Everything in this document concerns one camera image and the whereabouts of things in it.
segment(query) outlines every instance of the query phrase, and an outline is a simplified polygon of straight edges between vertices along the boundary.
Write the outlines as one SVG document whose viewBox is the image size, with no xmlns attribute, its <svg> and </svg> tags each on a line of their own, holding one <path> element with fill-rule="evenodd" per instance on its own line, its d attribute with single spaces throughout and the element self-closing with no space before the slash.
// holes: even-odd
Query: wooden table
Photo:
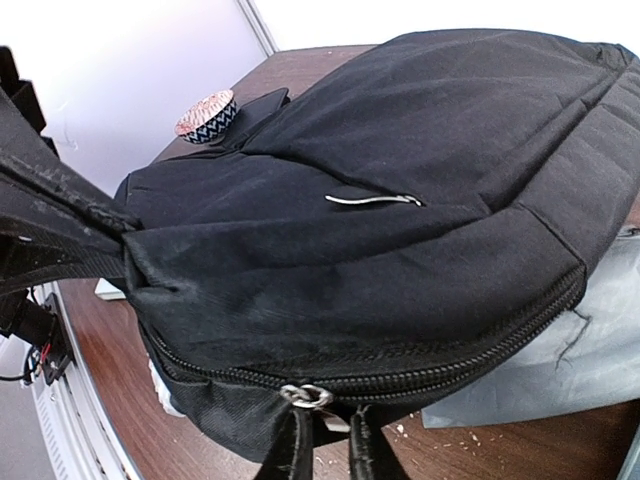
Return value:
<svg viewBox="0 0 640 480">
<path fill-rule="evenodd" d="M 368 48 L 278 53 L 234 90 L 241 104 L 282 86 L 289 87 L 295 97 Z M 196 148 L 176 140 L 156 160 Z M 148 480 L 252 478 L 257 465 L 205 438 L 188 420 L 164 413 L 153 389 L 133 310 L 124 301 L 99 300 L 93 294 L 95 285 L 95 280 L 74 280 L 61 282 L 60 288 L 107 414 L 142 475 Z M 633 402 L 541 421 L 471 429 L 424 430 L 415 414 L 386 430 L 416 480 L 613 480 L 639 420 L 640 404 Z M 347 468 L 344 443 L 316 451 L 317 479 L 346 479 Z"/>
</svg>

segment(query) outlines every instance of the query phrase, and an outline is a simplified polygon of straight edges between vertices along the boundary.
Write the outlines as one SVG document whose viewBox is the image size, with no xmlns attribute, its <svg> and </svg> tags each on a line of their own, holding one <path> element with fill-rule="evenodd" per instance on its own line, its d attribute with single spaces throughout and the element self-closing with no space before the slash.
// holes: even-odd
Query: cable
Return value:
<svg viewBox="0 0 640 480">
<path fill-rule="evenodd" d="M 27 353 L 27 357 L 24 359 L 24 369 L 23 373 L 19 377 L 3 377 L 0 376 L 0 382 L 20 382 L 24 380 L 27 385 L 30 385 L 32 382 L 31 374 L 33 374 L 37 369 L 40 361 L 36 362 L 36 364 L 32 367 L 29 366 L 29 359 L 32 358 L 32 355 L 35 353 L 36 349 L 34 346 L 31 346 L 29 352 Z"/>
<path fill-rule="evenodd" d="M 51 343 L 47 343 L 45 347 L 42 349 L 42 353 L 40 354 L 40 363 L 44 365 L 44 361 L 47 359 L 47 355 L 51 351 Z"/>
</svg>

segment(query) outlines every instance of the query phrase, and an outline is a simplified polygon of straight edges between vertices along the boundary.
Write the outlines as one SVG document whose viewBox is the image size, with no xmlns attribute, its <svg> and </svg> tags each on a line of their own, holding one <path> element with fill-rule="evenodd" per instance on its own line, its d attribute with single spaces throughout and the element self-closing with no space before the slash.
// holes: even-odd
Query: fabric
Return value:
<svg viewBox="0 0 640 480">
<path fill-rule="evenodd" d="M 61 163 L 0 89 L 0 295 L 59 278 L 122 276 L 137 220 Z"/>
<path fill-rule="evenodd" d="M 640 398 L 640 236 L 626 232 L 573 311 L 493 372 L 425 408 L 424 425 L 519 422 Z"/>
<path fill-rule="evenodd" d="M 285 383 L 387 423 L 498 366 L 577 305 L 640 188 L 620 46 L 416 33 L 273 98 L 117 196 L 144 226 L 123 235 L 127 298 L 172 401 L 256 461 Z"/>
</svg>

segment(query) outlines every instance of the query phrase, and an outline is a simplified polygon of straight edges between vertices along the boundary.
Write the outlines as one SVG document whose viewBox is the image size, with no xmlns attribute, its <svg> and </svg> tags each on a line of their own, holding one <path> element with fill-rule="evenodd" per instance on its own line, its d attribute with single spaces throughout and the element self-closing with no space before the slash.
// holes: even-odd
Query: patterned paper cup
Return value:
<svg viewBox="0 0 640 480">
<path fill-rule="evenodd" d="M 200 100 L 176 124 L 176 135 L 191 143 L 207 143 L 222 135 L 238 113 L 233 91 L 223 90 Z"/>
</svg>

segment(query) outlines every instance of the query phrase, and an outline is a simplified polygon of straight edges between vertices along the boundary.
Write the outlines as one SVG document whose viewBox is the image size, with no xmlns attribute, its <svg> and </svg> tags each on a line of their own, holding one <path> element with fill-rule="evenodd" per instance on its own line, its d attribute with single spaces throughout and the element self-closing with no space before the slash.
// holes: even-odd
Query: zipper pull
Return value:
<svg viewBox="0 0 640 480">
<path fill-rule="evenodd" d="M 620 233 L 618 233 L 618 238 L 632 238 L 640 235 L 640 228 L 632 226 L 625 227 Z"/>
<path fill-rule="evenodd" d="M 280 395 L 286 398 L 294 407 L 315 410 L 322 418 L 330 432 L 349 433 L 351 426 L 335 413 L 325 407 L 332 404 L 335 397 L 331 392 L 315 385 L 285 385 L 280 389 Z"/>
<path fill-rule="evenodd" d="M 414 203 L 418 207 L 422 207 L 423 203 L 412 195 L 377 195 L 375 197 L 348 199 L 334 197 L 333 195 L 325 195 L 325 200 L 338 203 L 340 205 L 368 205 L 370 203 L 380 202 L 396 202 L 396 203 Z"/>
</svg>

